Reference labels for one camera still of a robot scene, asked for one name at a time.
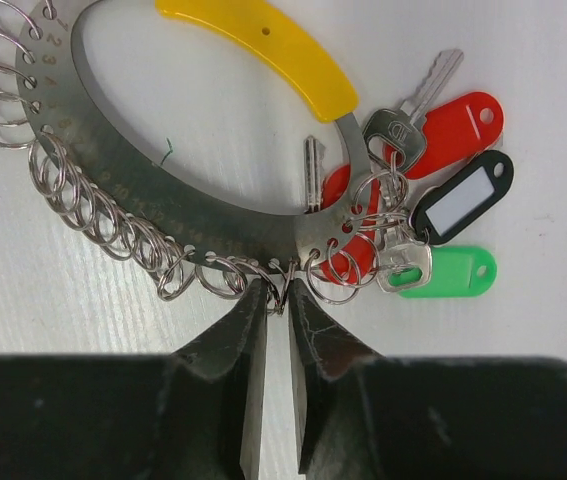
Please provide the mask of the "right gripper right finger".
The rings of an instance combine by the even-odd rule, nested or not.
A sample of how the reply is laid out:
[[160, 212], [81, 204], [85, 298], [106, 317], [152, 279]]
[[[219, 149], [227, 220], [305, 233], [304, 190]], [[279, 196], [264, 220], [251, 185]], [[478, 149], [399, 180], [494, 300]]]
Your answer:
[[308, 479], [567, 479], [567, 362], [382, 355], [289, 291]]

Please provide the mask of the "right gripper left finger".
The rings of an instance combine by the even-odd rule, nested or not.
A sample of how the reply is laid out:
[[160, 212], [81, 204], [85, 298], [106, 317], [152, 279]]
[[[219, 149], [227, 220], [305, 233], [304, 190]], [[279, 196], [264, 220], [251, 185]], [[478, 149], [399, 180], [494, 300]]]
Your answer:
[[168, 354], [0, 355], [0, 479], [254, 479], [262, 281]]

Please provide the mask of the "metal keyring organizer yellow handle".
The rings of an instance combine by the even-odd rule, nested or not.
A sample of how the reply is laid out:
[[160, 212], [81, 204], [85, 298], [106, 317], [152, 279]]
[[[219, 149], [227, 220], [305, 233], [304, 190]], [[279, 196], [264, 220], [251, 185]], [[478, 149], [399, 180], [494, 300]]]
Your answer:
[[[172, 176], [159, 157], [143, 154], [104, 116], [76, 64], [74, 30], [87, 1], [42, 1], [20, 17], [13, 34], [0, 25], [0, 149], [28, 157], [39, 195], [71, 229], [111, 258], [132, 260], [170, 301], [191, 284], [208, 285], [206, 269], [222, 272], [222, 298], [237, 299], [250, 276], [306, 286], [333, 283], [357, 292], [389, 282], [396, 267], [375, 246], [373, 233], [399, 223], [400, 212], [380, 211], [374, 187], [382, 174], [368, 165], [358, 103], [348, 78], [329, 54], [285, 14], [265, 1], [159, 1], [156, 10], [216, 31], [276, 70], [315, 118], [339, 132], [349, 173], [345, 190], [328, 207], [308, 195], [307, 214], [274, 215], [207, 195]], [[349, 246], [371, 247], [364, 269]]]

